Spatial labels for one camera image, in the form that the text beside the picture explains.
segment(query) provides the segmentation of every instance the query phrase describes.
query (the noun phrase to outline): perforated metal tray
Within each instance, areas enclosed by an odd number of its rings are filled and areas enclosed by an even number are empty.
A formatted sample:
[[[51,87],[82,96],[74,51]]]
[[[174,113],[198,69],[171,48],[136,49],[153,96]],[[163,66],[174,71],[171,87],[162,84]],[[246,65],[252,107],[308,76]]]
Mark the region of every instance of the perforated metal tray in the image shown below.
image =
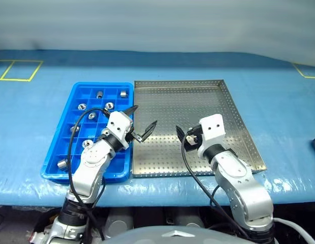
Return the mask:
[[[134,177],[187,175],[175,126],[186,131],[215,113],[223,115],[224,145],[254,172],[266,170],[223,80],[136,81],[134,104],[139,105],[134,115],[137,131],[158,120],[155,131],[144,143],[134,142]],[[196,150],[187,153],[187,159],[197,175],[213,174],[207,160],[200,160]]]

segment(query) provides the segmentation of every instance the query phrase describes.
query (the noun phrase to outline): white cable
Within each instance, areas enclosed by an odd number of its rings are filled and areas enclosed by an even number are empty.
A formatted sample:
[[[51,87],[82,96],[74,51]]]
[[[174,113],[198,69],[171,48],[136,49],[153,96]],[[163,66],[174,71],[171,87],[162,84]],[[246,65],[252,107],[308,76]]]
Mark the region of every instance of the white cable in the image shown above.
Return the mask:
[[[295,229],[308,244],[315,244],[315,240],[301,226],[295,224],[294,222],[280,218],[274,218],[274,221],[290,226],[291,228]]]

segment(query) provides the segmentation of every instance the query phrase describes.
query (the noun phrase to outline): silver metal nut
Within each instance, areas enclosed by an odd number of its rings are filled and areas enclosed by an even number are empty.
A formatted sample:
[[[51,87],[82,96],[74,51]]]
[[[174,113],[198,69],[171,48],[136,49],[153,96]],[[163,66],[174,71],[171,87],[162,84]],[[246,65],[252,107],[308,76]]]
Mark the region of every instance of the silver metal nut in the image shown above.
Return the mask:
[[[114,104],[112,102],[106,103],[105,104],[105,108],[106,109],[113,109],[114,108]]]
[[[95,112],[92,112],[88,115],[88,119],[94,119],[96,118],[96,113]]]
[[[85,110],[86,108],[87,108],[86,103],[81,103],[81,104],[78,105],[78,109],[79,110]]]
[[[108,128],[104,128],[102,131],[101,131],[101,135],[109,135],[110,134],[110,131],[108,130]]]
[[[66,171],[68,169],[67,162],[68,162],[67,159],[60,160],[57,163],[59,170]]]
[[[120,92],[120,97],[122,97],[122,98],[128,97],[127,91],[122,90],[122,91]]]
[[[100,99],[100,98],[102,98],[102,97],[103,97],[103,92],[99,90],[99,91],[96,93],[96,98],[97,98],[97,99]]]
[[[75,128],[74,126],[70,128],[70,132],[71,132],[71,133],[74,131],[74,128]],[[77,128],[76,128],[76,132],[78,132],[79,130],[80,130],[80,127],[79,127],[79,126],[77,126]]]
[[[86,147],[93,145],[93,144],[94,144],[94,142],[92,140],[85,140],[82,142],[81,146],[82,146],[82,148],[86,148]]]

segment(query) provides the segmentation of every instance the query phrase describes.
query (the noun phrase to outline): table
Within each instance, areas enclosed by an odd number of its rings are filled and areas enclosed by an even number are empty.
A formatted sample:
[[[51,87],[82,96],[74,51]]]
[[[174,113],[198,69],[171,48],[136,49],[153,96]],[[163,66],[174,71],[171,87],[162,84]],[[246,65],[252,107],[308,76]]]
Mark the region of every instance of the table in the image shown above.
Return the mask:
[[[42,60],[30,82],[0,81],[0,205],[61,206],[67,190],[40,169],[74,83],[224,79],[268,170],[257,180],[274,203],[315,201],[315,79],[287,62],[243,53],[0,51]],[[29,65],[8,73],[29,75]],[[309,72],[309,67],[301,70]],[[315,76],[315,69],[310,70]],[[212,191],[213,176],[200,177]],[[222,205],[228,199],[216,194]],[[202,206],[191,177],[130,178],[109,184],[99,206]]]

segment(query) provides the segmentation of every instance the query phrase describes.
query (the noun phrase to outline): blue plastic tray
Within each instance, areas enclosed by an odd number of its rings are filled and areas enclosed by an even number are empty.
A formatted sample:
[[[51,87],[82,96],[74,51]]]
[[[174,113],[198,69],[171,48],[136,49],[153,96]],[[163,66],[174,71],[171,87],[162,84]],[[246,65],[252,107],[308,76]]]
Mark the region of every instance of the blue plastic tray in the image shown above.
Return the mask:
[[[128,97],[120,97],[120,91],[127,91]],[[103,92],[102,99],[96,99],[96,93]],[[67,158],[68,145],[70,141],[70,128],[74,126],[84,110],[78,110],[81,103],[87,104],[87,109],[100,107],[104,108],[107,102],[113,102],[114,108],[110,110],[124,110],[133,106],[133,85],[130,83],[76,83],[69,95],[67,104],[60,118],[58,127],[53,137],[51,146],[46,155],[41,175],[58,183],[67,183],[68,174],[59,170],[58,161]],[[96,111],[98,117],[94,120],[85,116],[80,122],[80,130],[76,133],[72,145],[71,169],[74,173],[80,163],[82,153],[82,142],[91,139],[94,142],[101,135],[101,131],[106,127],[108,119],[99,110]],[[129,178],[131,163],[131,146],[127,150],[122,150],[112,159],[110,166],[104,173],[107,182],[121,182]]]

